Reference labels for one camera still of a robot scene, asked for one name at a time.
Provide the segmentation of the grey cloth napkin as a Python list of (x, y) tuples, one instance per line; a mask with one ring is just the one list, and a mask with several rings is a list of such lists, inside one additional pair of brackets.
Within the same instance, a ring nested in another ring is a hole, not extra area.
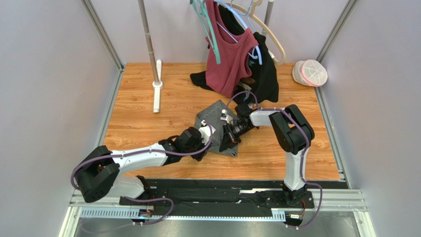
[(226, 104), (224, 104), (221, 100), (214, 102), (213, 104), (196, 114), (194, 127), (199, 129), (202, 126), (202, 121), (205, 120), (215, 129), (212, 138), (212, 144), (208, 152), (236, 157), (238, 155), (238, 146), (228, 148), (222, 152), (219, 151), (224, 132), (223, 125), (225, 125), (225, 122), (220, 119), (220, 116), (222, 114), (222, 110), (225, 108)]

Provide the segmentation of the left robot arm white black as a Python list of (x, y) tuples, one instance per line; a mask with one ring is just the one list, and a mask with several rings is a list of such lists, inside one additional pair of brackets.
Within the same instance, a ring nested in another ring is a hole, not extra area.
[(71, 185), (81, 192), (86, 203), (102, 198), (138, 198), (146, 190), (146, 182), (141, 177), (126, 177), (126, 173), (178, 163), (184, 157), (201, 161), (214, 133), (215, 128), (206, 124), (200, 128), (189, 127), (181, 135), (148, 147), (111, 151), (105, 145), (98, 146), (74, 168)]

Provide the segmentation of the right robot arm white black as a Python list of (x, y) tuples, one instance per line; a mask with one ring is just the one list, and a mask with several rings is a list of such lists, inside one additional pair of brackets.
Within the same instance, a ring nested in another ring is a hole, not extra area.
[(273, 128), (280, 147), (285, 151), (286, 174), (284, 177), (283, 200), (292, 206), (301, 202), (307, 191), (305, 164), (308, 149), (315, 133), (297, 105), (283, 109), (252, 109), (248, 104), (235, 108), (237, 118), (223, 125), (220, 152), (240, 144), (241, 136), (254, 128)]

